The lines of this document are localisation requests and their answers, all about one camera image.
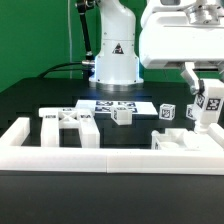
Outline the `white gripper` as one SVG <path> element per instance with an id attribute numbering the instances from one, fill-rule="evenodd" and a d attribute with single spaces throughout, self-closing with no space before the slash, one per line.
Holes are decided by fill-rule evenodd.
<path id="1" fill-rule="evenodd" d="M 147 69 L 181 65 L 181 76 L 192 95 L 204 92 L 204 82 L 195 73 L 195 63 L 224 61 L 224 18 L 219 24 L 190 24 L 183 11 L 151 12 L 141 18 L 139 58 Z"/>

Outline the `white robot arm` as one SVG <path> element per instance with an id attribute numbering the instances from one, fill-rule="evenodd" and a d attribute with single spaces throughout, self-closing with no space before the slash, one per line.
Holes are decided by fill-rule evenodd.
<path id="1" fill-rule="evenodd" d="M 180 69 L 191 92 L 203 89 L 194 73 L 224 63 L 223 0 L 147 0 L 142 31 L 119 0 L 96 0 L 101 14 L 101 50 L 92 84 L 113 88 L 142 82 L 139 67 Z"/>

